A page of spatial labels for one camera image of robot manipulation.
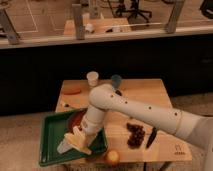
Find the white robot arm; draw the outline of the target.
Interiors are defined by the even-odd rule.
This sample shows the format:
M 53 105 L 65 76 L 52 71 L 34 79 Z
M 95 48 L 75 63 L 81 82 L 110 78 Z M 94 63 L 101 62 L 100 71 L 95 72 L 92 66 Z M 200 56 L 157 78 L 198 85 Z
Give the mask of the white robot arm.
M 110 84 L 103 84 L 89 93 L 89 106 L 81 121 L 83 131 L 96 134 L 103 127 L 108 110 L 126 114 L 204 149 L 202 171 L 213 171 L 213 117 L 134 101 L 116 94 Z

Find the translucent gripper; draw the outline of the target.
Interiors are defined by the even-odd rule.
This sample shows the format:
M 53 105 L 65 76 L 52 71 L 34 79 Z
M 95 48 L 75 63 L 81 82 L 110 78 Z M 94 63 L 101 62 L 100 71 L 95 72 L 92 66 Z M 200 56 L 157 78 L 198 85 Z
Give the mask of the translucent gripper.
M 81 132 L 81 146 L 89 147 L 96 138 L 96 134 L 88 135 L 85 132 Z

